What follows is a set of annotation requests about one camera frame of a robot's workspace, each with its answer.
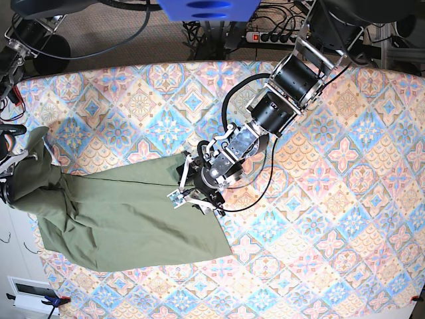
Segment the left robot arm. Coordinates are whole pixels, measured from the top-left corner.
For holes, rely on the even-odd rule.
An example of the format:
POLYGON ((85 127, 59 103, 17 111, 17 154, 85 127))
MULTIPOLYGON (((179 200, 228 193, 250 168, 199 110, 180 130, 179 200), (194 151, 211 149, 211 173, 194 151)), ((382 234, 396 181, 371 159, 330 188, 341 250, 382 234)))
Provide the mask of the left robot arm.
POLYGON ((185 154, 177 168, 178 188, 168 195, 174 208, 186 203, 203 213, 224 209, 222 192, 242 177, 242 164, 268 147, 270 136, 281 137, 330 83, 329 75, 339 66, 323 49, 335 51, 355 64, 351 47, 371 24, 365 1, 314 1, 296 37, 293 51, 270 74, 250 76, 225 96, 222 104, 224 134, 201 141, 197 156, 185 154), (264 79, 262 89, 248 103, 250 121, 243 126, 227 121, 230 98, 253 80, 264 79))

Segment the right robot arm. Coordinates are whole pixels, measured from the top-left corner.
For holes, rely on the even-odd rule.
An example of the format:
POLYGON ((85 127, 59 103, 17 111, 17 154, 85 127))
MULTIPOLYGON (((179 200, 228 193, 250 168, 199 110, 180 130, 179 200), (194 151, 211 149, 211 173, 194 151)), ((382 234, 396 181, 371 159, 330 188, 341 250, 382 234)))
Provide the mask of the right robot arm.
POLYGON ((68 41, 56 33, 67 14, 81 11, 92 1, 12 1, 14 11, 11 27, 5 31, 6 44, 1 49, 1 112, 9 106, 17 114, 1 117, 1 198, 10 202, 9 181, 15 166, 23 160, 36 158, 28 150, 15 153, 15 138, 27 129, 15 121, 26 112, 26 104, 17 85, 29 75, 27 60, 32 60, 37 75, 63 72, 71 53, 68 41))

